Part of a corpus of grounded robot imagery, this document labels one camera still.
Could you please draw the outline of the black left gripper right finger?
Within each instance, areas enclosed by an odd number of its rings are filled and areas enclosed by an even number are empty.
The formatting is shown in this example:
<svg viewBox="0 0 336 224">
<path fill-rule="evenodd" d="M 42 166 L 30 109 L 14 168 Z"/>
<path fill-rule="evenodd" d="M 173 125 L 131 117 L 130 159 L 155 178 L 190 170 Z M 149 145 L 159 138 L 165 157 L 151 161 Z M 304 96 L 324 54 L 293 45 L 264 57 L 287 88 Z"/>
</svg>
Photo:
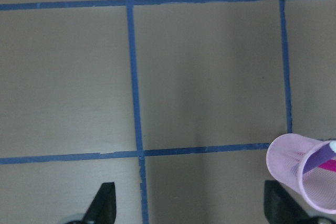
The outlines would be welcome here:
<svg viewBox="0 0 336 224">
<path fill-rule="evenodd" d="M 311 218 L 275 180 L 264 184 L 264 214 L 271 224 L 311 223 Z"/>
</svg>

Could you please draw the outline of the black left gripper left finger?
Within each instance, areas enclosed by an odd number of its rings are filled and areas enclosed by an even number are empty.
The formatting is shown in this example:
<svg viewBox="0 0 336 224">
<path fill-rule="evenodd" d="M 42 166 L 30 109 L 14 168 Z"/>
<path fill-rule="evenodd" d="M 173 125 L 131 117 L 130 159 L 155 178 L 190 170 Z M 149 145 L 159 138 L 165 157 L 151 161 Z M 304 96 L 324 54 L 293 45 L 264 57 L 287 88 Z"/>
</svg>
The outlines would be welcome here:
<svg viewBox="0 0 336 224">
<path fill-rule="evenodd" d="M 114 182 L 101 184 L 81 222 L 114 224 L 117 215 L 115 190 Z"/>
</svg>

